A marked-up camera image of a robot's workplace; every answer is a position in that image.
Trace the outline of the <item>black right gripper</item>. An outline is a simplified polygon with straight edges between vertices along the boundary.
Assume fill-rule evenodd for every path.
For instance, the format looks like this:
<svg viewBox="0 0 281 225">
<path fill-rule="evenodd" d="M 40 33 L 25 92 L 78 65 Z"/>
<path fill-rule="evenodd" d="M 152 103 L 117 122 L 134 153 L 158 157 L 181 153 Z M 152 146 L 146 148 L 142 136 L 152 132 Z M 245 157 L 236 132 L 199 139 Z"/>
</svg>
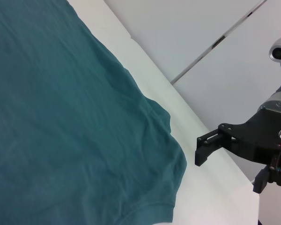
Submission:
<svg viewBox="0 0 281 225">
<path fill-rule="evenodd" d="M 244 124 L 223 123 L 197 138 L 195 165 L 201 166 L 224 147 L 246 160 L 268 164 L 255 177 L 253 192 L 261 194 L 267 183 L 281 186 L 281 113 L 261 109 Z"/>
</svg>

